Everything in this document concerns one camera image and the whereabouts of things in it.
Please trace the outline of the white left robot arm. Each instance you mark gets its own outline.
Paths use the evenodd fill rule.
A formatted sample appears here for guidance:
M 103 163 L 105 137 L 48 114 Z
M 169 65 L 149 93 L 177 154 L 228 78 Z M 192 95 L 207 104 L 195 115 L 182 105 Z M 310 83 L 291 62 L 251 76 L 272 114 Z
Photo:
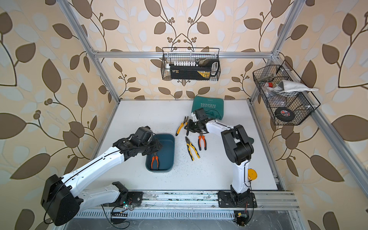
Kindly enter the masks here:
M 148 126 L 142 126 L 136 133 L 114 142 L 102 155 L 79 169 L 61 177 L 50 176 L 45 182 L 41 206 L 45 209 L 45 216 L 51 220 L 45 219 L 44 223 L 61 226 L 85 209 L 103 204 L 129 204 L 128 189 L 120 182 L 100 189 L 88 190 L 87 187 L 129 158 L 139 153 L 143 156 L 154 154 L 161 148 L 156 134 Z

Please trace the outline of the grey cloth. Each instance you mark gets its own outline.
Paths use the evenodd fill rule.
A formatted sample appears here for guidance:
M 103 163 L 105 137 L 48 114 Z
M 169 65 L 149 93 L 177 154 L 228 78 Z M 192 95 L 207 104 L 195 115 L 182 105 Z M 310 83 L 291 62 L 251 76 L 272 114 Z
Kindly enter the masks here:
M 289 80 L 282 80 L 275 87 L 269 89 L 277 93 L 299 93 L 299 92 L 319 91 L 319 89 L 317 88 L 310 88 L 303 83 Z

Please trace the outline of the yellow black combination pliers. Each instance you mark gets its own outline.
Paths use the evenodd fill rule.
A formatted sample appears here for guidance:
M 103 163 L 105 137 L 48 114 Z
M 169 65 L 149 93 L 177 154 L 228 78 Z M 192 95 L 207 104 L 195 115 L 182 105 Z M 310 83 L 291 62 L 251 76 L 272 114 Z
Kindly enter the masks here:
M 194 161 L 194 156 L 193 156 L 193 153 L 197 156 L 198 159 L 200 159 L 200 156 L 199 156 L 199 153 L 197 151 L 197 149 L 194 147 L 194 145 L 192 144 L 192 142 L 189 140 L 188 137 L 185 137 L 185 140 L 186 140 L 186 145 L 187 145 L 187 151 L 191 157 L 191 160 Z

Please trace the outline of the small yellow handled pliers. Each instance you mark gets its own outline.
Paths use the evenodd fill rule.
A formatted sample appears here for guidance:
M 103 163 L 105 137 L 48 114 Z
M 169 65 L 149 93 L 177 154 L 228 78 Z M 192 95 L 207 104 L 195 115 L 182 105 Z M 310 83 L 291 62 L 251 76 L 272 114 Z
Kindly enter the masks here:
M 178 136 L 178 135 L 179 135 L 179 133 L 180 133 L 180 131 L 181 131 L 181 129 L 182 129 L 183 127 L 185 127 L 185 125 L 187 125 L 188 119 L 189 119 L 189 117 L 185 116 L 185 118 L 184 118 L 183 122 L 180 124 L 180 126 L 178 127 L 178 129 L 177 129 L 177 131 L 176 131 L 176 133 L 175 133 L 175 135 L 176 135 L 176 136 Z

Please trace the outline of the black tape roll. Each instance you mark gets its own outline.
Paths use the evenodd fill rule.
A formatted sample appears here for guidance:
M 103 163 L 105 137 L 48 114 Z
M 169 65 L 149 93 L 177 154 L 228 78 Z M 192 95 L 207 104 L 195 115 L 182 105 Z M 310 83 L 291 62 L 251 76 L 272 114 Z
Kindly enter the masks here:
M 275 118 L 282 122 L 288 123 L 294 120 L 295 113 L 286 107 L 279 107 L 275 111 Z

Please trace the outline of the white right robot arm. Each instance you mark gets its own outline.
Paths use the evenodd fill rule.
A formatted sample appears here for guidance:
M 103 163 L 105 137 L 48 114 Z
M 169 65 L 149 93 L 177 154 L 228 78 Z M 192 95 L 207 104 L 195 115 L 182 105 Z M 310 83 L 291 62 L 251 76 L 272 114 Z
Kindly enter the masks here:
M 203 108 L 191 114 L 185 129 L 198 134 L 215 134 L 222 138 L 225 153 L 233 163 L 233 181 L 231 198 L 234 203 L 244 202 L 251 194 L 251 182 L 248 176 L 248 164 L 254 153 L 253 139 L 242 125 L 230 126 L 209 118 Z

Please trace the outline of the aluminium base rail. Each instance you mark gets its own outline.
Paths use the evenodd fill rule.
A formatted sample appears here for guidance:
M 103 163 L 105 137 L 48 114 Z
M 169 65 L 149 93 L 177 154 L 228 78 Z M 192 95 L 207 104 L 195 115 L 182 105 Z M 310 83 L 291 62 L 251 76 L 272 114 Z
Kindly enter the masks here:
M 236 205 L 230 191 L 130 190 L 117 201 L 102 201 L 102 204 L 108 207 L 128 206 L 131 209 L 300 210 L 294 193 L 288 191 L 253 191 Z

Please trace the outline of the green plastic tool case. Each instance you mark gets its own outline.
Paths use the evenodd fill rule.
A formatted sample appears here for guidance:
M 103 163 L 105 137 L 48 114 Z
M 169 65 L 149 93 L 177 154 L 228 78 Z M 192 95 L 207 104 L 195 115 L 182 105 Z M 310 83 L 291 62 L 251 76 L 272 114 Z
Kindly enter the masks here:
M 224 116 L 224 100 L 220 98 L 208 98 L 196 96 L 193 100 L 192 113 L 203 108 L 209 118 L 222 120 Z

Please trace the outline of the aluminium frame post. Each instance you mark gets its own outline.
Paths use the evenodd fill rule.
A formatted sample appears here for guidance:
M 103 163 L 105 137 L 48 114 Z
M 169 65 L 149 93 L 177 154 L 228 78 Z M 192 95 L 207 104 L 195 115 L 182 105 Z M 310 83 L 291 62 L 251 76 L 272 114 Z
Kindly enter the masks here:
M 280 63 L 280 53 L 283 48 L 283 45 L 287 39 L 287 36 L 293 27 L 295 21 L 297 20 L 299 14 L 301 13 L 303 7 L 305 5 L 305 1 L 298 0 L 294 1 L 292 4 L 290 13 L 278 35 L 275 45 L 271 52 L 242 52 L 245 55 L 245 58 L 255 58 L 255 59 L 267 59 L 266 65 L 270 64 L 278 64 Z

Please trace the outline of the large orange handled pliers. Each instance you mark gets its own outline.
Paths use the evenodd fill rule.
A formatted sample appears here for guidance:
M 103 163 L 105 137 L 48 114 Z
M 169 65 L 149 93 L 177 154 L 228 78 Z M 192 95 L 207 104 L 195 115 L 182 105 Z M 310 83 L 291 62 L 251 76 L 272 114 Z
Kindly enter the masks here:
M 199 150 L 202 150 L 202 149 L 207 150 L 207 142 L 203 134 L 199 134 L 198 136 L 198 147 L 199 147 Z

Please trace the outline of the small orange handled pliers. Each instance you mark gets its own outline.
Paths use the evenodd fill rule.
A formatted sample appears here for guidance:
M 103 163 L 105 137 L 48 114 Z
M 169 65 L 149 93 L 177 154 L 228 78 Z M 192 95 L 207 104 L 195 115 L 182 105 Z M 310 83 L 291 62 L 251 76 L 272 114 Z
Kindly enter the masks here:
M 159 157 L 156 154 L 151 158 L 150 168 L 152 170 L 159 170 Z

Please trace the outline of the black yellow tool box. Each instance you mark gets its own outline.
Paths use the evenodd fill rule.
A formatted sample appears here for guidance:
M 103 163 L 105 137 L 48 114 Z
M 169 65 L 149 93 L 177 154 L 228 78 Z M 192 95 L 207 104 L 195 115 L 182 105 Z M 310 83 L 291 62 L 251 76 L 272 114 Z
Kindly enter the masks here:
M 211 70 L 206 67 L 194 66 L 171 66 L 170 75 L 172 79 L 204 81 L 210 79 Z

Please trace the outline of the dark teal storage tray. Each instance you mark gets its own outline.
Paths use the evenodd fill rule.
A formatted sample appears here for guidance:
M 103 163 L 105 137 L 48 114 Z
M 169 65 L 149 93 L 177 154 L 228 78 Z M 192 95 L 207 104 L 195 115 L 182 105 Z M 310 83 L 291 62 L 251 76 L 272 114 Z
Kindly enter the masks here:
M 146 169 L 153 173 L 169 172 L 174 163 L 175 138 L 171 134 L 161 133 L 154 135 L 153 139 L 157 140 L 162 147 L 158 152 L 156 152 L 156 155 L 159 157 L 159 170 L 152 170 L 150 168 L 151 158 L 154 153 L 147 155 L 145 163 Z

